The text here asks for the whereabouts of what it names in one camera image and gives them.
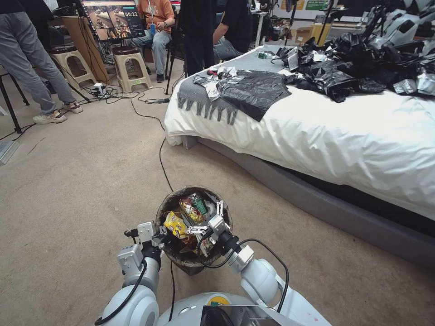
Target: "sign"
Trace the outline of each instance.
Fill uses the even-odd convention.
[[[322,10],[327,1],[324,0],[308,0],[305,10]]]
[[[304,5],[305,5],[305,0],[298,0],[298,3],[296,5],[296,10],[304,10]],[[287,0],[282,0],[281,3],[281,9],[285,10],[287,6]]]

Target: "brown trash can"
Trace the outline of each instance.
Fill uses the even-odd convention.
[[[177,209],[179,207],[180,198],[186,197],[193,192],[206,192],[209,195],[215,197],[218,201],[223,200],[223,198],[215,191],[204,186],[192,185],[177,189],[173,193],[169,194],[160,205],[159,210],[157,211],[157,215],[155,217],[156,228],[158,229],[158,227],[160,225],[163,225],[164,221],[166,220],[166,215],[164,214],[165,212]],[[232,230],[232,218],[230,216],[228,206],[225,201],[223,205],[223,219]],[[210,251],[209,256],[207,258],[202,257],[202,261],[209,265],[212,264],[221,256],[219,248],[220,245],[219,242],[217,242]],[[177,265],[188,275],[198,274],[205,268],[200,263],[198,256],[194,252],[180,253],[178,251],[178,248],[173,243],[165,244],[163,251],[175,265]]]

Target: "white sneaker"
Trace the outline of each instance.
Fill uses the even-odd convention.
[[[68,105],[63,105],[63,108],[65,109],[65,110],[68,110],[68,111],[71,111],[72,113],[80,113],[80,112],[83,112],[83,109],[82,109],[82,107],[79,105],[79,104],[77,104],[77,102],[73,102],[73,103],[70,103],[70,104],[68,104]]]
[[[67,119],[66,116],[64,116],[59,111],[55,110],[50,115],[37,115],[37,116],[33,117],[33,122],[36,123],[37,125],[46,125],[46,124],[53,123],[53,122],[54,123],[61,123],[61,122],[64,122],[66,119]]]

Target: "beige plastic stool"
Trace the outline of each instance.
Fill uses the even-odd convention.
[[[92,80],[94,84],[97,82],[85,59],[75,46],[58,45],[47,50],[47,52],[55,63],[61,67],[60,71],[74,88],[79,89],[79,84],[87,80]],[[82,67],[78,65],[76,58],[80,61]]]
[[[113,48],[113,57],[115,59],[115,69],[119,85],[124,91],[131,92],[133,85],[145,84],[147,88],[153,88],[150,76],[146,71],[144,59],[139,49],[127,46]],[[131,60],[134,71],[127,72],[126,62]]]

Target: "gray throw with fringe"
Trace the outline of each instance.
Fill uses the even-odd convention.
[[[255,52],[250,53],[244,57],[237,58],[231,62],[224,62],[221,66],[236,67],[237,70],[263,70],[267,72],[278,72],[284,67],[281,60],[275,60],[276,64],[271,63],[270,60],[264,60],[258,58],[258,52],[260,51],[272,51],[276,53],[280,46],[277,45],[265,45],[262,49],[257,49]],[[200,76],[207,77],[206,73],[199,74]],[[193,76],[185,79],[180,86],[177,94],[178,107],[184,108],[186,111],[190,111],[192,104],[197,104],[197,115],[202,115],[205,119],[212,119],[213,113],[217,112],[217,120],[222,118],[222,112],[227,111],[227,123],[232,125],[236,119],[238,108],[228,103],[222,98],[218,98],[213,102],[210,101],[207,95],[207,91],[201,85],[193,83]]]

